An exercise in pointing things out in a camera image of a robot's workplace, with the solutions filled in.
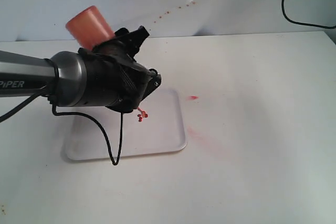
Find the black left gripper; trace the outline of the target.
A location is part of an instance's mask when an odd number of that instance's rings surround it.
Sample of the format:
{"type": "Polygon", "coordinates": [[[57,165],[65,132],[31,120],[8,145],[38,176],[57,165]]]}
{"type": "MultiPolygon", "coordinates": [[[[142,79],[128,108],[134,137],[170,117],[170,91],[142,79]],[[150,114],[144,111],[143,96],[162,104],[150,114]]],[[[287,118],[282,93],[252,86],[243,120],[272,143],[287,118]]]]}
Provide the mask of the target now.
{"type": "Polygon", "coordinates": [[[86,86],[77,106],[103,106],[130,113],[156,90],[162,77],[155,69],[139,64],[135,55],[149,37],[144,26],[134,31],[120,28],[115,39],[78,50],[86,68],[86,86]]]}

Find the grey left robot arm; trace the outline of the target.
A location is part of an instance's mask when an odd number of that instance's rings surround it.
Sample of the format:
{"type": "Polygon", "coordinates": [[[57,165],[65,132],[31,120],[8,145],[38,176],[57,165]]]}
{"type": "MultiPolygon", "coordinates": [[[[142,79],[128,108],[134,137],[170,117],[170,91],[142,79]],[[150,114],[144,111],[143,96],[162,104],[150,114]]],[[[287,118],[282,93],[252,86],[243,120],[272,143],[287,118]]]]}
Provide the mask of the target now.
{"type": "Polygon", "coordinates": [[[1,51],[1,96],[24,97],[42,91],[58,107],[103,106],[131,113],[161,84],[155,69],[135,55],[149,33],[117,30],[92,50],[61,51],[50,59],[1,51]]]}

